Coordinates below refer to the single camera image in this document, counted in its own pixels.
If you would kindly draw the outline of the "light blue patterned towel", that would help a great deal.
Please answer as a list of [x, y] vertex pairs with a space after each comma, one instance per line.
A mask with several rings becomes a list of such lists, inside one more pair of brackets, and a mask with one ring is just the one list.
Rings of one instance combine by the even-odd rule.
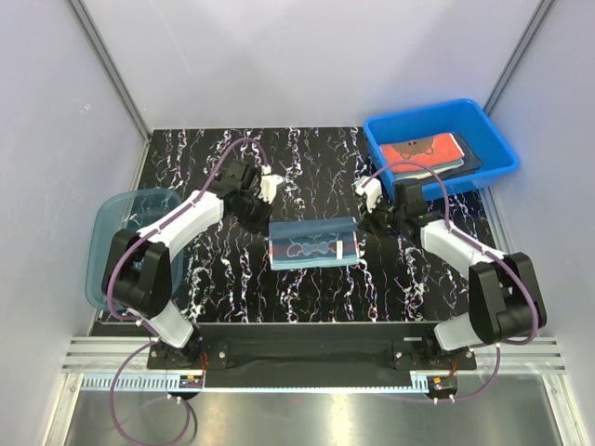
[[269, 257], [272, 270], [357, 265], [360, 255], [353, 217], [272, 222]]

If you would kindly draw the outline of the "blue plastic bin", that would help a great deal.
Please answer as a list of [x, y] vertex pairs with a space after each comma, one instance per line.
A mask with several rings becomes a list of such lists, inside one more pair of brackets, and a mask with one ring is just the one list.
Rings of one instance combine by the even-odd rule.
[[423, 163], [450, 195], [486, 188], [519, 166], [513, 148], [471, 99], [375, 116], [364, 122], [364, 133], [375, 168]]

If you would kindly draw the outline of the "yellow towel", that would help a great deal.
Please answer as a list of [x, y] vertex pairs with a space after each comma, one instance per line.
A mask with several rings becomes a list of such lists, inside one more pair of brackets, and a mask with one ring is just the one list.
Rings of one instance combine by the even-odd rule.
[[[448, 172], [464, 165], [463, 160], [453, 161], [451, 163], [445, 164], [436, 164], [432, 166], [430, 169], [433, 170], [436, 174], [441, 174], [443, 172]], [[431, 173], [428, 172], [426, 169], [419, 167], [417, 165], [412, 164], [403, 164], [393, 166], [391, 169], [394, 178], [396, 180], [405, 180], [405, 179], [425, 179], [431, 176]]]

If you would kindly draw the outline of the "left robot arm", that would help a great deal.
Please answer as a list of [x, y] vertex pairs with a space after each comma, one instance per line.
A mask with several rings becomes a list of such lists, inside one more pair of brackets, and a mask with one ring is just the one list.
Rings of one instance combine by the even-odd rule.
[[171, 263], [227, 217], [252, 234], [267, 234], [283, 183], [268, 165], [233, 161], [161, 219], [140, 230], [117, 231], [101, 284], [110, 312], [124, 308], [127, 318], [146, 328], [176, 365], [192, 367], [200, 359], [201, 336], [173, 301]]

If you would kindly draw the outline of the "clear teal plastic bin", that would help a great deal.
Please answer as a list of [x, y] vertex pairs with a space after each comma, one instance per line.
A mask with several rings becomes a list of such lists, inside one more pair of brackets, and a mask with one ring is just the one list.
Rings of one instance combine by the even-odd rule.
[[137, 231], [158, 221], [182, 203], [174, 190], [152, 188], [117, 194], [97, 212], [86, 268], [85, 295], [89, 304], [108, 311], [101, 283], [113, 235], [121, 230]]

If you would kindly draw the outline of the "dark grey-blue towel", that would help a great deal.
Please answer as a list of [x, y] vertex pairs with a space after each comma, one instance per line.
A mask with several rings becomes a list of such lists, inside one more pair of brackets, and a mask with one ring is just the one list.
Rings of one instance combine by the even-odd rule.
[[477, 157], [477, 155], [470, 148], [469, 144], [460, 135], [458, 135], [458, 134], [453, 134], [453, 135], [465, 154], [464, 165], [457, 169], [438, 174], [441, 177], [441, 179], [465, 176], [468, 173], [474, 173], [483, 164], [482, 161]]

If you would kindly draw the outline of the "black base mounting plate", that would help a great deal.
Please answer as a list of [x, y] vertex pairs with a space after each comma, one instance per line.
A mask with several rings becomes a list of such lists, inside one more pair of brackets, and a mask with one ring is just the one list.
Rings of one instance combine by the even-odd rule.
[[151, 369], [192, 369], [208, 364], [214, 348], [230, 348], [231, 367], [245, 371], [256, 364], [373, 363], [382, 369], [404, 356], [429, 369], [457, 370], [457, 362], [474, 355], [465, 349], [449, 358], [430, 361], [424, 340], [431, 322], [300, 322], [204, 323], [198, 330], [201, 353], [197, 362], [181, 366], [178, 355], [151, 347]]

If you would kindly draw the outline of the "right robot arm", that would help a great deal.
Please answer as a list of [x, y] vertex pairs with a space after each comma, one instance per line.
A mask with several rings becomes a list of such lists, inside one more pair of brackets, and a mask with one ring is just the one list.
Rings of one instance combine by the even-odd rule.
[[364, 177], [355, 186], [362, 200], [361, 230], [378, 238], [401, 235], [439, 257], [468, 282], [469, 309], [438, 323], [422, 345], [422, 357], [443, 368], [457, 353], [480, 345], [532, 342], [548, 315], [531, 258], [506, 254], [460, 230], [443, 212], [431, 212], [417, 185], [400, 185], [396, 203], [383, 197], [379, 180]]

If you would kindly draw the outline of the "brown towel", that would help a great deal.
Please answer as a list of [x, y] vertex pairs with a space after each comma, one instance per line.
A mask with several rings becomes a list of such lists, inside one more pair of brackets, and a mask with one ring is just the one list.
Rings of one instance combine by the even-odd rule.
[[452, 133], [383, 144], [381, 152], [388, 164], [412, 161], [432, 167], [436, 164], [463, 160], [465, 154]]

